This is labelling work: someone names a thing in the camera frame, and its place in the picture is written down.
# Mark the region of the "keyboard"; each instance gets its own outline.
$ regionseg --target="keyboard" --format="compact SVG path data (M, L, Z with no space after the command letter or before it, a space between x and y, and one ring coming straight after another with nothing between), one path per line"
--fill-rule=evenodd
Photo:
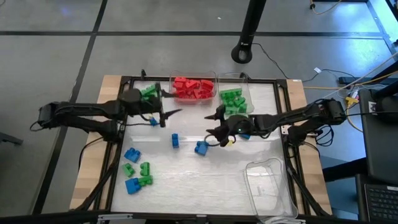
M365 184L370 221L398 223L398 187Z

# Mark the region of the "wooden table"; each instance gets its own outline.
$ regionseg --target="wooden table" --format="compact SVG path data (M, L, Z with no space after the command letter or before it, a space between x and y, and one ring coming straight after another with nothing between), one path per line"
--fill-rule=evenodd
M122 76L119 75L105 75L97 103L105 103L109 100L115 100L118 95L119 86ZM304 89L300 80L287 80L287 89L289 92L290 107L296 109L307 105L304 95ZM284 106L284 93L282 89L279 91L280 100ZM95 118L98 121L103 121L105 118ZM90 142L100 137L98 133L90 133L87 142ZM308 137L306 142L315 145L314 138ZM85 150L81 160L81 167L76 180L75 190L73 192L70 208L76 208L84 199L90 194L95 185L100 179L100 172L103 165L106 142L99 141ZM322 167L319 160L318 152L310 146L300 147L300 157L302 161L302 169L304 173L305 184L315 200L322 206L322 208L331 214L331 207L329 203L328 194L326 191L326 184L323 180ZM303 205L299 188L295 184L295 193L297 198L297 206L299 213L303 213ZM108 194L108 183L105 185L103 194L101 196L101 203L99 208L105 207L105 201Z

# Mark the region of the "blue lego brick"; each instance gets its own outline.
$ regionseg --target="blue lego brick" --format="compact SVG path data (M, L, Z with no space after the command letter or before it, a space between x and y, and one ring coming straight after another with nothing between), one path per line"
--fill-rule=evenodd
M240 136L241 138L246 139L246 140L249 140L249 139L250 139L250 134L240 134L239 136Z
M180 147L178 144L178 134L172 134L172 144L174 149Z
M154 127L154 126L157 125L157 121L156 121L155 118L150 118L150 119L149 119L149 122L150 122L150 125L152 125L152 127Z
M208 149L208 145L209 144L205 141L198 141L197 146L195 147L195 153L205 156Z
M132 178L126 180L126 188L128 194L134 194L141 189L141 185L139 185L138 178Z
M141 157L141 152L131 147L129 150L126 151L124 157L131 162L137 163L138 159Z

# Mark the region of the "clear plastic bin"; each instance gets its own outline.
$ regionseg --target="clear plastic bin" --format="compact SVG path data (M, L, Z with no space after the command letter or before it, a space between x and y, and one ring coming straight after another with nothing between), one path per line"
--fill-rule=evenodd
M244 72L231 72L231 73L222 73L217 76L217 84L218 84L218 95L220 97L220 103L223 103L220 92L223 90L232 90L232 89L242 89L242 95L245 98L245 102L247 104L246 112L239 114L249 114L254 111L254 106L251 101L250 91L249 91L249 76Z
M204 73L193 73L193 72L180 72L180 71L173 71L170 74L170 93L174 93L176 88L173 87L173 83L175 78L177 77L185 77L192 80L209 80L212 81L214 84L213 90L211 91L211 97L205 99L186 99L186 98L179 98L175 97L174 100L179 103L187 103L187 104L195 104L195 103L209 103L213 100L213 98L217 94L217 77L216 73L209 71Z
M286 184L283 162L277 158L251 162L246 166L244 178L253 212L265 223L283 223L297 217Z

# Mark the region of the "gray floor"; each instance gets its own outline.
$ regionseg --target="gray floor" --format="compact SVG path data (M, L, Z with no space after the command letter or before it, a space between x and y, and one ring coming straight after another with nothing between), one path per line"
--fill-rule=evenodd
M396 39L397 22L386 12L386 3L371 2L382 15L380 20L386 25L390 39ZM100 5L100 0L8 0L0 7L0 30L91 31ZM240 31L247 5L248 1L242 0L109 0L99 29ZM317 3L317 10L331 5ZM363 3L342 3L334 11L316 16L308 9L307 1L269 0L258 31L378 32L378 29ZM37 119L40 106L68 100L88 39L0 36L0 99L4 105L0 109L0 131L24 139L20 147L0 144L0 216L27 214L32 208L57 130L32 133L28 128ZM283 78L256 45L252 62L234 63L230 51L237 41L238 37L228 36L97 37L77 101L95 102L103 75L138 75L141 69L148 75L163 76L173 70L212 70L216 73L245 71L256 78ZM264 46L287 76L302 80L314 76L315 67L364 75L391 56L379 38L256 37L255 42ZM333 74L323 72L305 85L337 86L337 83ZM329 92L306 90L305 94L307 101L313 101ZM359 117L353 121L361 126ZM361 133L348 123L335 127L335 133L331 147L320 147L323 167L364 156ZM78 155L85 141L83 131L68 130L44 212L68 210ZM346 183L328 184L329 194L338 195L341 191L350 194L351 188L347 186ZM352 206L344 208L339 202L331 202L339 211L354 212Z

